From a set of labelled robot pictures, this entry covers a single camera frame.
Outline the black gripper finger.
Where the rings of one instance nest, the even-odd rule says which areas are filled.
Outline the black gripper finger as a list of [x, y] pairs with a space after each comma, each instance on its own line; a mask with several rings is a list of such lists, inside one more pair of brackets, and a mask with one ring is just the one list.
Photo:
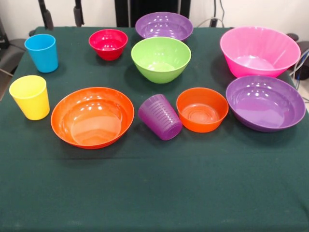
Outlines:
[[77, 27], [84, 25], [84, 17], [82, 11], [81, 0], [75, 0], [75, 6], [73, 8], [74, 20]]
[[52, 21], [51, 13], [46, 8], [45, 1], [44, 0], [38, 0], [38, 3], [39, 3], [39, 8], [40, 8], [40, 12], [41, 12], [41, 15], [42, 15], [42, 19], [43, 19], [45, 29], [53, 30], [54, 24], [53, 24], [53, 21]]

